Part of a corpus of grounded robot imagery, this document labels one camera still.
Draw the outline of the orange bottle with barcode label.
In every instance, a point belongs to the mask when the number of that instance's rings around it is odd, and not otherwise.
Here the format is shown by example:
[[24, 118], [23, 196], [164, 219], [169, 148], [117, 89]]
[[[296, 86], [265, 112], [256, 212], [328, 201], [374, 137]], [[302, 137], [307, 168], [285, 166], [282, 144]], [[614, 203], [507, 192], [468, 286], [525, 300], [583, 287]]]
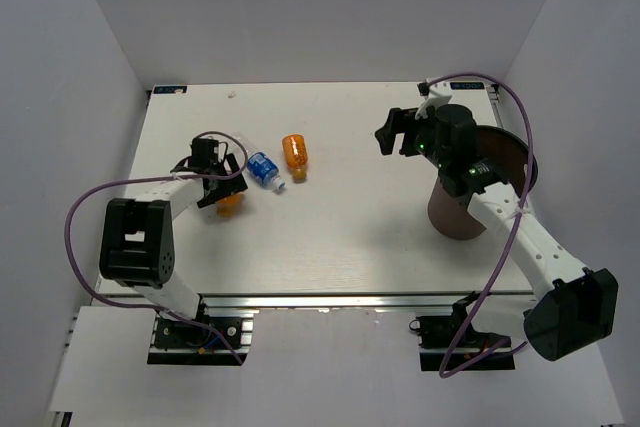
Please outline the orange bottle with barcode label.
[[232, 194], [215, 203], [216, 214], [221, 218], [230, 218], [241, 210], [243, 203], [243, 193]]

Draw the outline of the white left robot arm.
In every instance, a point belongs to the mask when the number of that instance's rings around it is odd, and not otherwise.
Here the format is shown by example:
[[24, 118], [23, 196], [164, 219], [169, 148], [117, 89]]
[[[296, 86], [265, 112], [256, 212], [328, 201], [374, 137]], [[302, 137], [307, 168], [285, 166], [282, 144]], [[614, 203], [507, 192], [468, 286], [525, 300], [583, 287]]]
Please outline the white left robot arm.
[[247, 190], [243, 171], [248, 152], [228, 150], [231, 139], [196, 137], [190, 155], [178, 161], [165, 180], [134, 198], [107, 204], [99, 269], [103, 278], [131, 288], [166, 315], [180, 317], [177, 334], [199, 346], [211, 334], [202, 297], [175, 272], [174, 221], [189, 208], [214, 205]]

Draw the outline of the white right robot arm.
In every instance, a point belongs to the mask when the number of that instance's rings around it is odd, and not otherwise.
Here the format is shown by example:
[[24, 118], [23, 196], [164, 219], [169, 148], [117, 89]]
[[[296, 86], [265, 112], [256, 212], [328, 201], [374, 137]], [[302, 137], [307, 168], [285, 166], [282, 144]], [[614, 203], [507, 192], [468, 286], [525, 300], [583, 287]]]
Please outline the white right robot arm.
[[437, 168], [428, 208], [433, 227], [458, 240], [493, 235], [504, 246], [501, 260], [512, 260], [533, 292], [530, 301], [491, 292], [457, 301], [454, 342], [472, 346], [486, 334], [521, 339], [556, 361], [611, 334], [618, 282], [571, 255], [527, 208], [537, 163], [523, 141], [477, 124], [458, 104], [390, 109], [375, 133], [382, 154], [392, 153], [398, 135], [401, 155], [420, 155]]

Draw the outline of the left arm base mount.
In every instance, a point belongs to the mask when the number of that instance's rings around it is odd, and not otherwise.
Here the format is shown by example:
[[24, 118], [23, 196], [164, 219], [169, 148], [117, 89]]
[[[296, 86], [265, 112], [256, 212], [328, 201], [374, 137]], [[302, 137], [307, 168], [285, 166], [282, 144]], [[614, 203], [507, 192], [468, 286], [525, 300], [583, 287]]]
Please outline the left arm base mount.
[[256, 314], [256, 310], [202, 308], [198, 321], [217, 333], [157, 315], [147, 364], [240, 367], [248, 356]]

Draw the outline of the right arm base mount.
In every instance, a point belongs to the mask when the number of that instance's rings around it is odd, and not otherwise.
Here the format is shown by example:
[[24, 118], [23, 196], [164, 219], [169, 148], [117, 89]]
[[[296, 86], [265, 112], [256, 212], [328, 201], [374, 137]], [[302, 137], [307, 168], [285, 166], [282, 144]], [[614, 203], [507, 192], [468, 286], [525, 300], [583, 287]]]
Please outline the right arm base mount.
[[[422, 372], [437, 372], [444, 360], [446, 351], [451, 344], [460, 324], [467, 317], [467, 307], [476, 301], [479, 294], [472, 292], [453, 304], [452, 312], [443, 315], [421, 315], [412, 320], [409, 331], [419, 340], [419, 359]], [[495, 333], [481, 332], [469, 326], [457, 344], [447, 369], [454, 369], [484, 353], [503, 336]], [[511, 353], [511, 340], [483, 360], [467, 368], [467, 371], [511, 371], [514, 370], [514, 354]]]

